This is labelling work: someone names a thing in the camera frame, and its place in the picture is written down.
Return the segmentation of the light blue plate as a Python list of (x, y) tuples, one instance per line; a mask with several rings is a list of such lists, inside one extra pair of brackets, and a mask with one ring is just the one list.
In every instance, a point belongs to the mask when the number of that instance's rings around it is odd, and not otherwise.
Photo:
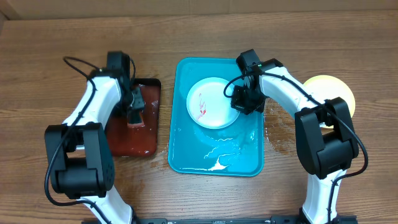
[(231, 107), (225, 97), (228, 81), (223, 78), (205, 78), (194, 84), (187, 95), (187, 111), (197, 124), (208, 129), (221, 129), (236, 121), (240, 112)]

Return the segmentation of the dark green sponge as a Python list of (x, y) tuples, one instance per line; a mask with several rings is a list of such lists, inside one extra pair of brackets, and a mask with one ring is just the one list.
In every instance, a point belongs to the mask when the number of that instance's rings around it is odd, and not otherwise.
[(130, 127), (143, 127), (144, 119), (141, 112), (131, 113), (127, 116), (128, 125)]

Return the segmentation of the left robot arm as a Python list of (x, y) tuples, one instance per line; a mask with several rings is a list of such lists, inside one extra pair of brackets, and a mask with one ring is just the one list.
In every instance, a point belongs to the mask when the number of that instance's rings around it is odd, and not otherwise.
[(83, 76), (86, 91), (62, 124), (44, 133), (48, 167), (44, 180), (47, 200), (59, 207), (84, 204), (98, 223), (139, 223), (134, 209), (114, 186), (114, 161), (105, 127), (114, 116), (139, 121), (145, 107), (140, 89), (133, 88), (136, 66), (122, 51), (107, 54), (106, 66)]

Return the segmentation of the yellow-green plate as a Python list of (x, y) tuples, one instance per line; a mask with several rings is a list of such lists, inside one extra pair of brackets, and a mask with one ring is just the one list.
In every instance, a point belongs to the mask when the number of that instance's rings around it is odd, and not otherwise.
[(353, 92), (349, 86), (339, 78), (329, 75), (318, 75), (309, 78), (303, 85), (307, 90), (314, 93), (317, 98), (323, 100), (332, 100), (337, 97), (342, 98), (348, 105), (351, 118), (353, 117), (356, 109)]

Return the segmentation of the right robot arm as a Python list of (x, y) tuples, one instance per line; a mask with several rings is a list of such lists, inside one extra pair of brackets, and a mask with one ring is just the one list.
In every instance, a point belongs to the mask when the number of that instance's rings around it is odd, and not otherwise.
[(298, 159), (308, 173), (307, 196), (297, 223), (356, 223), (336, 212), (342, 179), (358, 156), (348, 105), (340, 98), (321, 100), (297, 81), (276, 59), (236, 59), (244, 85), (229, 95), (231, 107), (244, 113), (263, 112), (266, 98), (283, 107), (295, 121)]

